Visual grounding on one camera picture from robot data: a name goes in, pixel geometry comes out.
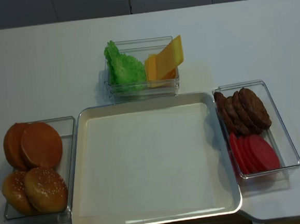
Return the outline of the bun front slice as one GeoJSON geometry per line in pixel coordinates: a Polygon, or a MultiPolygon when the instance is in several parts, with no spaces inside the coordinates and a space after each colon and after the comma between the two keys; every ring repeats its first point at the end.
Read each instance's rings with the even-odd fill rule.
{"type": "Polygon", "coordinates": [[[63,143],[58,132],[44,122],[31,123],[20,139],[20,154],[29,169],[55,168],[62,158],[63,143]]]}

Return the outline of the bun slice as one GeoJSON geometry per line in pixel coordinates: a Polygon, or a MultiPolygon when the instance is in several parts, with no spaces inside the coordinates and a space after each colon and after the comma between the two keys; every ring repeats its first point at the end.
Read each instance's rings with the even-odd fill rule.
{"type": "Polygon", "coordinates": [[[28,123],[13,124],[4,136],[3,148],[8,163],[17,170],[27,171],[20,154],[21,136],[28,126],[28,123]]]}
{"type": "Polygon", "coordinates": [[[20,139],[20,154],[29,169],[55,168],[62,158],[63,143],[58,132],[44,122],[31,123],[20,139]]]}

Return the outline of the flat orange cheese slice stack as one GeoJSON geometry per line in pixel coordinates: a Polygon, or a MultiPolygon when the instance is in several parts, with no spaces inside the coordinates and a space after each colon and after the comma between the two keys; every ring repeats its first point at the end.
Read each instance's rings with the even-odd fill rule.
{"type": "Polygon", "coordinates": [[[170,71],[161,79],[157,78],[156,54],[149,54],[148,58],[144,62],[144,67],[146,79],[152,88],[168,85],[176,78],[176,69],[170,71]]]}

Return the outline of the green lettuce leaf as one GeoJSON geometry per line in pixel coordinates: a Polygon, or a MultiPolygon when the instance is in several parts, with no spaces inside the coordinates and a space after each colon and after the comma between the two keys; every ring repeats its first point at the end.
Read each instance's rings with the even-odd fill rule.
{"type": "Polygon", "coordinates": [[[144,88],[146,73],[143,63],[137,58],[120,53],[111,40],[104,50],[110,73],[110,83],[116,86],[116,92],[135,92],[144,88]]]}

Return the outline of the clear plastic lettuce cheese container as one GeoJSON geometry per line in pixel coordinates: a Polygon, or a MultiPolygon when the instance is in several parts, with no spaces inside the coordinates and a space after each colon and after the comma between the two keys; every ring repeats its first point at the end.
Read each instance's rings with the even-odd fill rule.
{"type": "Polygon", "coordinates": [[[176,95],[183,62],[180,36],[107,42],[105,85],[115,101],[176,95]]]}

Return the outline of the leaning orange cheese slice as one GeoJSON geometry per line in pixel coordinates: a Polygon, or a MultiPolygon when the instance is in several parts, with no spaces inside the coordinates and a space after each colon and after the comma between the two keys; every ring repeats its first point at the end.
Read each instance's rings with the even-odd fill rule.
{"type": "Polygon", "coordinates": [[[181,36],[175,37],[155,59],[157,80],[172,78],[176,68],[184,61],[181,36]]]}

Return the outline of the white metal serving tray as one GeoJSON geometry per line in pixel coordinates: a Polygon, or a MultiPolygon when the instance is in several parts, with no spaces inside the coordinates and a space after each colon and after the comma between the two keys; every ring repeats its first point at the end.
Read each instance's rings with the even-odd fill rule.
{"type": "Polygon", "coordinates": [[[77,122],[72,224],[162,224],[188,219],[233,214],[240,209],[242,204],[242,194],[236,181],[236,175],[228,154],[225,137],[218,121],[215,103],[210,94],[205,92],[188,93],[177,96],[111,104],[103,107],[87,108],[80,113],[77,122]],[[206,156],[212,183],[212,194],[215,198],[215,204],[213,206],[193,210],[127,213],[108,216],[81,216],[80,204],[88,120],[170,109],[196,103],[204,104],[207,109],[204,130],[208,143],[206,156]]]}

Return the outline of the white parchment paper sheet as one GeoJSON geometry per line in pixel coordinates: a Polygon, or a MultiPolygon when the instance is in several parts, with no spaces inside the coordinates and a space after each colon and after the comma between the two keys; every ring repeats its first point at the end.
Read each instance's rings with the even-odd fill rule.
{"type": "Polygon", "coordinates": [[[206,115],[196,103],[88,120],[81,216],[213,206],[206,115]]]}

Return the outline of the brown meat patty rear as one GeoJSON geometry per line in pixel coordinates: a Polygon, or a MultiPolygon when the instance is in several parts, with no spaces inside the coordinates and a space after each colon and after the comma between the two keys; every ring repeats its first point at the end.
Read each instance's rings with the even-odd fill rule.
{"type": "Polygon", "coordinates": [[[230,134],[232,132],[233,134],[237,134],[238,131],[224,107],[224,102],[225,102],[226,97],[223,96],[223,94],[221,94],[220,92],[215,92],[213,96],[214,96],[215,103],[217,105],[219,114],[222,117],[222,120],[226,126],[228,133],[230,134]]]}

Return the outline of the brown meat patty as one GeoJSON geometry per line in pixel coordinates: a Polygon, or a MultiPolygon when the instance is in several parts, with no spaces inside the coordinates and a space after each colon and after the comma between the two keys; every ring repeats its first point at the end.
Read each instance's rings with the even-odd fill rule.
{"type": "Polygon", "coordinates": [[[251,131],[249,130],[248,127],[241,121],[239,115],[235,111],[233,107],[233,102],[232,102],[232,96],[228,96],[225,101],[224,101],[224,108],[231,118],[234,126],[236,129],[243,135],[243,136],[248,136],[251,134],[251,131]]]}
{"type": "Polygon", "coordinates": [[[259,128],[255,123],[251,120],[245,109],[243,108],[240,100],[239,100],[239,91],[235,91],[232,97],[233,108],[236,113],[239,115],[240,120],[243,124],[250,130],[252,134],[260,135],[262,133],[262,129],[259,128]]]}
{"type": "Polygon", "coordinates": [[[272,121],[260,98],[248,88],[241,88],[239,91],[239,100],[255,125],[261,129],[268,129],[272,121]]]}
{"type": "Polygon", "coordinates": [[[215,92],[213,96],[214,96],[215,103],[217,105],[219,114],[222,117],[222,120],[226,126],[228,133],[230,134],[232,132],[233,134],[237,134],[238,131],[224,107],[224,102],[225,102],[226,97],[223,96],[223,94],[221,94],[220,92],[215,92]]]}

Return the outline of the clear plastic bun container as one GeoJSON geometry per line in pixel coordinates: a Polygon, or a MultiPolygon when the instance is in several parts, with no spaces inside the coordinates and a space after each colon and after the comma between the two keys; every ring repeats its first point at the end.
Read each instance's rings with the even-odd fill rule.
{"type": "Polygon", "coordinates": [[[6,203],[3,224],[47,224],[67,222],[72,211],[73,179],[75,165],[76,122],[73,117],[54,118],[44,123],[53,127],[62,141],[62,158],[55,171],[62,177],[68,188],[68,199],[64,210],[48,214],[22,215],[13,206],[6,203]]]}

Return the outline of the red tomato slice rear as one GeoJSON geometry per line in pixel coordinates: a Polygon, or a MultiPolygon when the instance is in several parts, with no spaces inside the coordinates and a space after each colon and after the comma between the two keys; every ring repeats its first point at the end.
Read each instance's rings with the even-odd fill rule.
{"type": "Polygon", "coordinates": [[[232,149],[233,155],[236,158],[237,164],[238,164],[242,174],[249,174],[248,169],[246,168],[246,166],[244,164],[244,161],[242,160],[240,150],[238,148],[237,137],[233,132],[230,133],[229,141],[230,141],[230,144],[231,144],[231,149],[232,149]]]}

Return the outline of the red tomato slice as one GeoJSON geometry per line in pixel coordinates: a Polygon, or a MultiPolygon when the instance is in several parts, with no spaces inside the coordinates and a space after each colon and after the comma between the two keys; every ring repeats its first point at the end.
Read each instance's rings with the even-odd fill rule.
{"type": "Polygon", "coordinates": [[[248,158],[248,155],[246,154],[245,148],[244,148],[244,137],[239,137],[237,139],[238,142],[238,148],[240,150],[240,154],[242,157],[242,160],[246,166],[246,168],[248,169],[248,172],[250,174],[252,174],[254,172],[254,167],[253,164],[251,163],[250,159],[248,158]]]}
{"type": "Polygon", "coordinates": [[[250,135],[247,139],[250,154],[261,171],[277,170],[281,167],[276,152],[267,141],[258,135],[250,135]]]}
{"type": "Polygon", "coordinates": [[[230,144],[231,144],[231,149],[232,149],[233,155],[236,158],[237,164],[238,164],[242,174],[249,174],[248,169],[246,168],[246,166],[244,164],[244,161],[242,160],[240,150],[238,148],[237,137],[233,132],[230,133],[229,141],[230,141],[230,144]]]}
{"type": "Polygon", "coordinates": [[[252,154],[252,152],[250,151],[250,147],[249,147],[249,136],[244,137],[244,150],[245,150],[245,154],[247,155],[248,160],[251,162],[252,164],[252,172],[253,173],[258,173],[261,171],[261,168],[259,166],[259,163],[257,162],[257,160],[255,159],[254,155],[252,154]]]}

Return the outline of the brown meat patty front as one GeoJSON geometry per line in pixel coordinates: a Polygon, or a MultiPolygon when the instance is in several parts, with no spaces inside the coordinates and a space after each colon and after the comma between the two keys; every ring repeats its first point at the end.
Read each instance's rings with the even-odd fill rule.
{"type": "Polygon", "coordinates": [[[272,121],[260,98],[248,88],[241,88],[239,91],[239,100],[255,125],[261,129],[268,129],[272,121]]]}

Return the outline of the clear plastic patty tomato container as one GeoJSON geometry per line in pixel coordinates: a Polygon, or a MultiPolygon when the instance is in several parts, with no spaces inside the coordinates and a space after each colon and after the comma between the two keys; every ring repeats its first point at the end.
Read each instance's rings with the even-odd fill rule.
{"type": "MultiPolygon", "coordinates": [[[[297,169],[300,166],[300,158],[293,145],[293,142],[287,132],[286,127],[278,113],[277,107],[272,100],[271,94],[269,93],[265,83],[260,80],[256,81],[248,81],[248,82],[241,82],[226,86],[220,86],[213,90],[212,94],[214,95],[215,92],[220,92],[226,98],[228,96],[232,96],[235,91],[240,91],[241,88],[248,88],[251,89],[263,102],[264,107],[269,114],[270,120],[272,121],[271,126],[268,129],[263,129],[262,133],[258,136],[262,137],[267,143],[274,149],[276,152],[278,159],[280,160],[280,168],[277,170],[270,170],[270,171],[260,171],[258,173],[249,173],[249,174],[242,174],[235,156],[233,155],[231,144],[230,144],[230,134],[228,133],[226,126],[222,120],[221,115],[217,109],[217,116],[219,117],[219,123],[223,129],[223,135],[225,137],[225,141],[227,146],[230,150],[231,162],[235,166],[238,175],[242,180],[250,179],[250,178],[262,178],[262,177],[271,177],[275,176],[277,173],[289,171],[292,169],[297,169]]],[[[239,131],[236,134],[236,137],[247,137],[242,135],[239,131]]]]}

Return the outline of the red tomato slice front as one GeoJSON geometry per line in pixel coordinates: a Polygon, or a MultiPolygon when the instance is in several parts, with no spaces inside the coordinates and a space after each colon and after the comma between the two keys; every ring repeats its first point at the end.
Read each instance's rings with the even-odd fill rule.
{"type": "Polygon", "coordinates": [[[247,139],[250,154],[261,171],[277,170],[281,167],[276,152],[267,141],[258,135],[250,135],[247,139]]]}

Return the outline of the sesame top bun front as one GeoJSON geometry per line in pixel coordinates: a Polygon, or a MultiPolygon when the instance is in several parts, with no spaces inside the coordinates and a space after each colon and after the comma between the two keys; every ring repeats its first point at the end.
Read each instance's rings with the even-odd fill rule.
{"type": "Polygon", "coordinates": [[[66,210],[68,188],[63,178],[51,168],[33,168],[24,179],[25,194],[40,213],[66,210]]]}

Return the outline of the sesame bun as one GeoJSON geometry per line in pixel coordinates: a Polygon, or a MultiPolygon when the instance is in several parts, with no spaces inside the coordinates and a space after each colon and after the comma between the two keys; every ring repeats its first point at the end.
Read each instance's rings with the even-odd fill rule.
{"type": "Polygon", "coordinates": [[[40,213],[66,210],[68,188],[63,178],[51,168],[33,168],[24,179],[25,194],[40,213]]]}
{"type": "Polygon", "coordinates": [[[25,216],[37,214],[29,202],[24,189],[25,171],[10,173],[3,181],[2,194],[7,202],[20,214],[25,216]]]}

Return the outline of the bottom bun rear slice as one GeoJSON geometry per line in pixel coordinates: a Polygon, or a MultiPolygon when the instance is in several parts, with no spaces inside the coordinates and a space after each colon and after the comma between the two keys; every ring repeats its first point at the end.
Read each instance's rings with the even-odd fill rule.
{"type": "Polygon", "coordinates": [[[8,163],[17,170],[27,171],[20,154],[21,136],[28,126],[28,123],[13,124],[4,136],[3,148],[8,163]]]}

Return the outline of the sesame top bun rear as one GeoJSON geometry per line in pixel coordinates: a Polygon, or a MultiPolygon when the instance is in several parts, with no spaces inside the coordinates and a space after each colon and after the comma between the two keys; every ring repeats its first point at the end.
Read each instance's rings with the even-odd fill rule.
{"type": "Polygon", "coordinates": [[[2,194],[7,202],[20,214],[25,216],[37,214],[29,202],[24,189],[25,171],[10,173],[3,181],[2,194]]]}

